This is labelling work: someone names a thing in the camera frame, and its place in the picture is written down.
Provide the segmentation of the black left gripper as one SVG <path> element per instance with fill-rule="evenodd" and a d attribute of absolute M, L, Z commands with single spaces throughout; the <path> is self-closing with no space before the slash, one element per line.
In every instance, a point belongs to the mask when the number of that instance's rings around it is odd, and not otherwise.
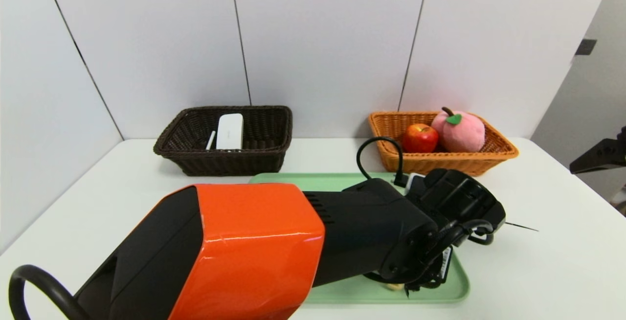
<path fill-rule="evenodd" d="M 447 274 L 453 253 L 453 246 L 447 247 L 441 254 L 441 268 L 438 272 L 438 280 L 441 284 L 447 281 Z"/>

